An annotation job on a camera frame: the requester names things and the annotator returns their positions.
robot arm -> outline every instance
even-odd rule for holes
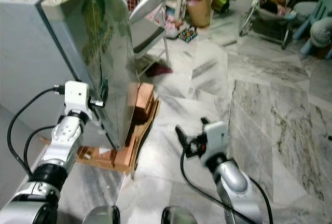
[[[0,211],[1,224],[55,224],[60,191],[76,159],[82,133],[88,120],[100,126],[89,105],[86,83],[65,84],[66,116],[52,131],[52,142],[28,182],[23,184],[11,202]]]
[[[241,171],[234,160],[226,157],[229,145],[227,125],[222,122],[209,123],[202,118],[203,132],[196,137],[187,137],[180,127],[176,127],[181,145],[187,147],[186,157],[199,156],[204,167],[213,175],[218,195],[223,203],[248,217],[257,224],[262,223],[261,212],[253,195],[250,178]],[[246,223],[233,212],[225,209],[227,224]]]

paper bag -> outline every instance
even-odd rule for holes
[[[210,25],[211,0],[190,0],[187,9],[190,14],[191,24],[196,27]]]

black cable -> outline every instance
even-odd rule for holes
[[[184,157],[185,157],[185,153],[186,150],[190,147],[191,143],[193,143],[194,141],[191,141],[190,143],[188,143],[186,145],[186,147],[183,149],[182,151],[182,155],[181,155],[181,159],[180,159],[180,168],[181,168],[181,173],[185,179],[185,181],[187,182],[187,184],[196,192],[198,192],[200,195],[202,195],[203,197],[221,205],[222,207],[224,207],[226,210],[231,211],[232,213],[236,214],[238,217],[240,217],[241,219],[245,220],[247,223],[250,224],[256,224],[254,221],[250,220],[248,217],[246,217],[245,215],[241,214],[240,212],[236,211],[234,208],[232,208],[231,206],[228,206],[227,204],[219,201],[218,199],[214,198],[213,196],[209,195],[208,193],[204,192],[203,190],[199,189],[197,186],[195,186],[194,184],[192,184],[189,179],[186,176],[185,170],[184,170]]]
[[[40,132],[40,131],[43,131],[43,130],[46,130],[46,129],[51,129],[51,128],[54,128],[54,127],[55,127],[55,125],[50,125],[50,126],[48,126],[48,127],[42,127],[42,128],[39,128],[39,129],[33,131],[33,132],[30,134],[30,136],[27,138],[27,140],[26,140],[26,143],[25,143],[25,146],[24,146],[24,152],[23,152],[23,161],[24,161],[25,166],[28,168],[28,170],[30,171],[31,174],[32,174],[32,172],[31,172],[30,166],[29,166],[29,164],[28,164],[28,162],[27,162],[27,150],[28,150],[28,148],[29,148],[30,141],[31,141],[32,137],[33,137],[37,132]]]
[[[22,159],[19,157],[19,155],[16,153],[16,151],[14,150],[12,144],[11,144],[11,130],[12,130],[12,126],[14,125],[14,122],[16,121],[16,119],[19,117],[19,115],[28,107],[30,106],[36,99],[38,99],[40,96],[42,96],[43,94],[50,92],[50,91],[56,91],[55,88],[49,88],[44,90],[43,92],[39,93],[38,95],[34,96],[28,103],[25,104],[25,106],[23,106],[12,118],[9,127],[8,127],[8,131],[7,131],[7,145],[8,145],[8,149],[10,151],[10,153],[14,156],[14,158],[19,162],[19,164],[23,167],[23,169],[25,170],[25,172],[31,176],[31,172],[29,170],[28,167],[25,166],[24,162],[22,161]]]
[[[270,224],[273,224],[272,209],[271,209],[268,197],[266,196],[264,190],[261,188],[261,186],[258,184],[258,182],[253,180],[251,177],[249,177],[249,178],[254,183],[254,185],[256,185],[256,187],[259,189],[260,193],[263,195],[263,198],[264,198],[264,201],[265,201],[265,204],[266,204],[266,208],[268,209],[269,222],[270,222]]]

cable connector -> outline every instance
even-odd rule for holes
[[[53,91],[54,91],[56,94],[64,95],[64,85],[54,85],[54,87],[53,87]]]

refrigerator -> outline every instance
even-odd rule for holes
[[[102,128],[87,146],[121,149],[137,97],[126,0],[0,0],[0,104],[17,112],[34,95],[68,80],[88,83]],[[37,129],[57,122],[64,98],[46,95],[21,120]]]

